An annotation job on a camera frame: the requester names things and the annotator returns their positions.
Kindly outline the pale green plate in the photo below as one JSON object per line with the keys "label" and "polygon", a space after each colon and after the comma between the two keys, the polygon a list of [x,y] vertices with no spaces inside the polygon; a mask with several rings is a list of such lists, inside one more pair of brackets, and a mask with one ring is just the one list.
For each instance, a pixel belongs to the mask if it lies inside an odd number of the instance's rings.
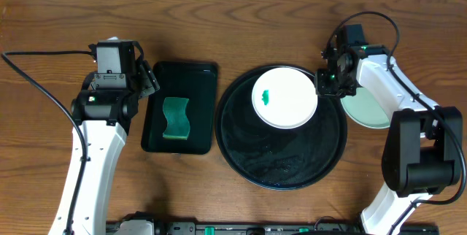
{"label": "pale green plate", "polygon": [[341,105],[347,115],[359,125],[372,129],[390,127],[385,111],[366,88],[357,88],[354,96],[342,98]]}

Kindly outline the white plate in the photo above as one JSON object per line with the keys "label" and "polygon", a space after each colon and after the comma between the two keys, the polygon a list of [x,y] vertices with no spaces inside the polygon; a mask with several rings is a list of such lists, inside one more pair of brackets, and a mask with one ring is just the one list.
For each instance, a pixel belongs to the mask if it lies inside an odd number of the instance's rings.
{"label": "white plate", "polygon": [[318,104],[312,79],[292,67],[273,68],[259,76],[251,100],[258,117],[278,129],[304,125]]}

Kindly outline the green wavy sponge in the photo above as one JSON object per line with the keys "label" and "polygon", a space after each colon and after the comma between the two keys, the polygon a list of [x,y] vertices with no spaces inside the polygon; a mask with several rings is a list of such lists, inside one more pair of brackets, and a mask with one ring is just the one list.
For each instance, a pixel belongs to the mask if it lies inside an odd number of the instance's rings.
{"label": "green wavy sponge", "polygon": [[164,139],[187,140],[190,134],[190,122],[186,115],[189,103],[187,98],[166,97],[163,102],[163,115],[166,119]]}

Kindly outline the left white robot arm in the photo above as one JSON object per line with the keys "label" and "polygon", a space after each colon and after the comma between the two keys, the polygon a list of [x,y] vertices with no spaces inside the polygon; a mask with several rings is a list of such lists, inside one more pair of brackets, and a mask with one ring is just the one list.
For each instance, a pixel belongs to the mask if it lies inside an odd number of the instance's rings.
{"label": "left white robot arm", "polygon": [[72,156],[51,234],[105,234],[118,158],[139,100],[159,89],[134,40],[91,45],[97,69],[72,102]]}

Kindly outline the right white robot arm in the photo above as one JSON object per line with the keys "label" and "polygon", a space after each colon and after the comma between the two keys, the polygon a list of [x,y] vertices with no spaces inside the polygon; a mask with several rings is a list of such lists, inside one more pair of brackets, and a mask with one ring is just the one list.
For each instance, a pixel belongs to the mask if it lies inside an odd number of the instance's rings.
{"label": "right white robot arm", "polygon": [[[315,75],[319,96],[355,96],[363,87],[390,121],[382,155],[385,182],[360,214],[363,230],[398,234],[419,205],[457,201],[466,188],[460,111],[441,107],[421,93],[383,45],[327,45],[322,57],[328,66]],[[453,197],[432,198],[451,185],[459,186]]]}

